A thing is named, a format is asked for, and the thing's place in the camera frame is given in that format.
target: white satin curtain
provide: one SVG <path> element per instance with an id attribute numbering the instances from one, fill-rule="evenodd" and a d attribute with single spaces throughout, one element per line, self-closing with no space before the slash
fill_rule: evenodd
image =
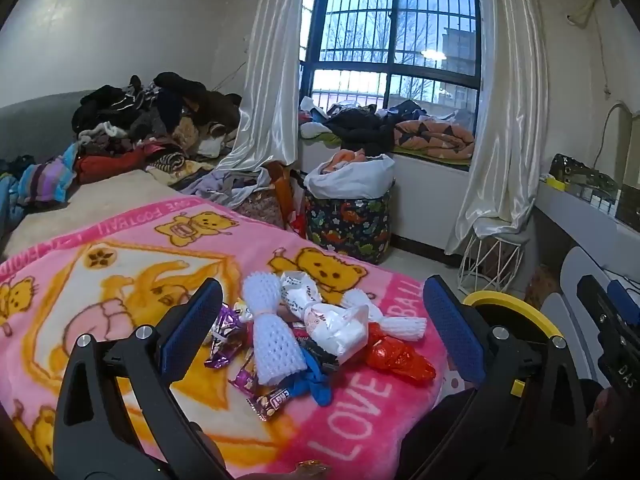
<path id="1" fill-rule="evenodd" d="M 240 125 L 219 170 L 256 170 L 298 157 L 302 0 L 259 0 L 249 43 Z"/>
<path id="2" fill-rule="evenodd" d="M 548 118 L 546 47 L 538 0 L 480 0 L 482 89 L 476 151 L 447 253 L 474 222 L 483 238 L 517 233 L 538 190 Z"/>

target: gray headboard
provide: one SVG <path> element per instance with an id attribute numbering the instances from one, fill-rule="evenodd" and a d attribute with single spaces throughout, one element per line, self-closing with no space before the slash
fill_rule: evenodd
<path id="1" fill-rule="evenodd" d="M 71 117 L 89 91 L 54 94 L 0 108 L 0 158 L 33 155 L 44 162 L 76 139 Z"/>

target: pink blanket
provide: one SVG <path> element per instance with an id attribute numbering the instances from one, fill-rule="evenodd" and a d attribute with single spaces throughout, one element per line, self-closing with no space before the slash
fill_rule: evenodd
<path id="1" fill-rule="evenodd" d="M 239 298 L 243 276 L 256 270 L 300 269 L 325 301 L 338 303 L 357 286 L 383 312 L 426 316 L 421 283 L 339 254 L 296 235 L 249 220 L 199 198 L 168 200 L 55 238 L 0 265 L 0 402 L 34 451 L 51 466 L 55 406 L 75 339 L 91 332 L 109 340 L 140 324 L 156 324 L 207 276 L 225 301 Z M 387 480 L 394 476 L 402 437 L 436 401 L 449 373 L 433 326 L 416 346 L 437 372 L 414 386 L 365 366 L 347 367 L 334 381 L 334 401 L 318 407 L 294 399 L 261 422 L 227 382 L 238 356 L 223 370 L 203 366 L 201 348 L 172 391 L 189 420 L 219 446 L 231 474 L 289 472 L 321 460 L 330 478 Z M 130 385 L 120 382 L 134 427 L 147 452 L 161 456 Z"/>

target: tile floor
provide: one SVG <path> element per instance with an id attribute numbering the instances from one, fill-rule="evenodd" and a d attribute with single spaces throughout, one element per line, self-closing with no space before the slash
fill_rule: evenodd
<path id="1" fill-rule="evenodd" d="M 392 270 L 393 272 L 401 272 L 419 282 L 423 282 L 434 274 L 439 274 L 457 297 L 464 297 L 464 294 L 458 290 L 458 269 L 450 269 L 435 260 L 423 258 L 422 256 L 417 256 L 416 254 L 407 253 L 392 247 L 389 249 L 385 261 L 380 264 L 380 267 Z"/>

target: window pane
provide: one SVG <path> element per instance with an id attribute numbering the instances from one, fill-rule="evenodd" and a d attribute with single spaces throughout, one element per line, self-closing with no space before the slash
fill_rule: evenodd
<path id="1" fill-rule="evenodd" d="M 316 0 L 302 0 L 302 24 L 300 26 L 300 61 L 306 59 L 306 48 L 309 43 L 311 32 L 311 15 L 314 10 Z"/>
<path id="2" fill-rule="evenodd" d="M 400 0 L 395 62 L 475 75 L 472 1 Z"/>
<path id="3" fill-rule="evenodd" d="M 386 63 L 391 34 L 390 2 L 329 0 L 320 60 Z"/>
<path id="4" fill-rule="evenodd" d="M 361 106 L 375 104 L 382 108 L 386 74 L 355 70 L 316 70 L 312 97 L 314 103 L 328 110 L 341 101 L 356 101 Z"/>
<path id="5" fill-rule="evenodd" d="M 411 99 L 430 116 L 474 130 L 478 92 L 471 88 L 421 77 L 391 76 L 389 107 Z"/>

